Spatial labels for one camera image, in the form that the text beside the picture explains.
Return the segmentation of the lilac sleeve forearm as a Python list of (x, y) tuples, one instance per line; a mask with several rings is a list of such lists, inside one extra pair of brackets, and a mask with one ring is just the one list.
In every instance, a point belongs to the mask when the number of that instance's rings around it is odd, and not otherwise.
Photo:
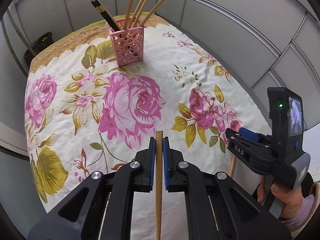
[(311, 174), (307, 173), (301, 187), (303, 200), (299, 213), (291, 219), (279, 219), (289, 229), (293, 239), (304, 229), (307, 233), (319, 226), (319, 181), (314, 182)]

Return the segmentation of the person's right hand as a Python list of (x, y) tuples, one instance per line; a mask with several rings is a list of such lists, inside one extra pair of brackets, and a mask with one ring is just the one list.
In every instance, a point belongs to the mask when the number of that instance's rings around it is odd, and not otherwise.
[(292, 219), (298, 215), (303, 202), (301, 186), (291, 190), (285, 185), (275, 182), (272, 184), (270, 191), (277, 199), (285, 204), (280, 215), (283, 219)]

